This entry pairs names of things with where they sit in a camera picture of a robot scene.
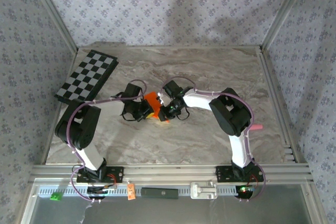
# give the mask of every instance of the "orange object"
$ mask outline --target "orange object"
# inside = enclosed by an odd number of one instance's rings
[[[147,118],[150,118],[151,116],[154,118],[159,119],[159,111],[160,111],[160,102],[157,99],[158,95],[155,92],[148,93],[144,96],[144,98],[148,101],[149,105],[154,110],[154,114],[150,114]]]
[[[128,197],[128,200],[135,199],[134,184],[127,184],[127,197]]]
[[[250,128],[250,131],[262,130],[264,127],[262,124],[253,124]]]

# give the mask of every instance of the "orange block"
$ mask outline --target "orange block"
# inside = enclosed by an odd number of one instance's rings
[[[151,115],[151,116],[159,119],[159,111],[160,111],[161,104],[160,104],[159,100],[157,99],[157,97],[158,97],[158,95],[155,92],[148,93],[144,96],[144,98],[148,101],[149,105],[154,110],[154,114]]]

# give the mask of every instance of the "green connector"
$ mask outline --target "green connector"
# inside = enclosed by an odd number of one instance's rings
[[[62,199],[63,193],[53,193],[50,200],[60,201]]]

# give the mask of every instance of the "black bracket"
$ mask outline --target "black bracket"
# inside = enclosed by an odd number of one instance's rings
[[[75,109],[83,103],[79,99],[73,99],[56,125],[55,135],[66,144],[68,144],[66,132],[70,117]],[[84,149],[91,143],[96,131],[99,115],[100,108],[89,105],[84,106],[76,113],[75,118],[82,119],[82,121],[80,123],[76,121],[71,122],[70,140],[77,149]]]
[[[83,168],[78,171],[77,183],[106,183],[113,184],[113,177],[108,176],[112,174],[116,178],[116,183],[122,183],[122,178],[124,176],[124,167],[122,166],[106,166],[105,175],[98,178],[95,175],[90,174],[87,169]]]
[[[251,181],[251,176],[254,175],[258,182],[263,182],[261,170],[258,166],[250,162],[244,168],[237,167],[234,163],[232,165],[216,166],[216,176],[218,183],[225,182],[245,182]]]
[[[223,93],[229,93],[239,97],[231,88],[225,89]],[[213,99],[209,103],[209,106],[220,128],[230,136],[240,136],[244,129],[250,124],[250,111],[235,98],[220,95]]]

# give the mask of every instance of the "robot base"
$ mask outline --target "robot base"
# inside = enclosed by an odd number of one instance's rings
[[[78,171],[77,183],[122,183],[122,178],[124,176],[124,167],[122,166],[107,166],[106,160],[104,158],[103,163],[98,170],[90,170],[87,167]]]
[[[250,162],[244,168],[238,167],[232,162],[232,165],[216,166],[216,176],[218,183],[225,182],[250,182],[254,175],[258,182],[263,182],[264,178],[258,166]]]

